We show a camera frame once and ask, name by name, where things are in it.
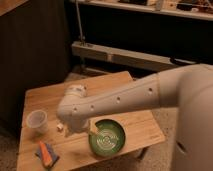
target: paper cup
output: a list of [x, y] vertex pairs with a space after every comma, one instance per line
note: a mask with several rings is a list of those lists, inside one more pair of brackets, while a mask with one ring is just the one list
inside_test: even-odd
[[32, 111], [26, 119], [26, 124], [29, 128], [44, 134], [48, 130], [47, 113], [43, 110]]

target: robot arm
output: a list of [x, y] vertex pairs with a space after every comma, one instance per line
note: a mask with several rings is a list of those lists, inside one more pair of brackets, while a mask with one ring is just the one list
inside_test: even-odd
[[190, 69], [160, 72], [91, 97], [85, 97], [86, 90], [82, 87], [76, 91], [76, 87], [71, 86], [59, 104], [58, 117], [68, 125], [70, 132], [80, 133], [87, 130], [90, 117], [177, 106], [178, 86], [186, 70]]
[[172, 171], [213, 170], [213, 66], [193, 65], [163, 71], [100, 95], [68, 89], [58, 117], [70, 131], [88, 128], [97, 115], [158, 107], [179, 107]]

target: wooden table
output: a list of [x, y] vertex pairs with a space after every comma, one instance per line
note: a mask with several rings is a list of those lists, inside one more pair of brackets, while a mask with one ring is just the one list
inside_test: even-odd
[[[64, 91], [71, 84], [85, 85], [87, 87], [88, 96], [91, 96], [131, 81], [132, 78], [128, 72], [120, 72], [27, 91], [17, 170], [45, 170], [40, 159], [35, 156], [39, 140], [51, 144], [56, 154], [60, 156], [60, 159], [52, 170], [72, 170], [97, 163], [101, 160], [106, 160], [106, 158], [97, 157], [92, 153], [88, 143], [88, 135], [86, 133], [74, 134], [71, 137], [65, 138], [64, 132], [57, 132], [56, 125], [59, 123], [59, 120], [56, 117], [56, 109], [59, 101], [64, 95]], [[39, 135], [26, 127], [26, 116], [31, 111], [37, 109], [43, 109], [48, 113], [49, 130], [44, 135]], [[142, 149], [165, 140], [162, 131], [150, 111], [106, 115], [93, 118], [93, 120], [103, 118], [114, 119], [124, 127], [126, 143], [117, 155]]]

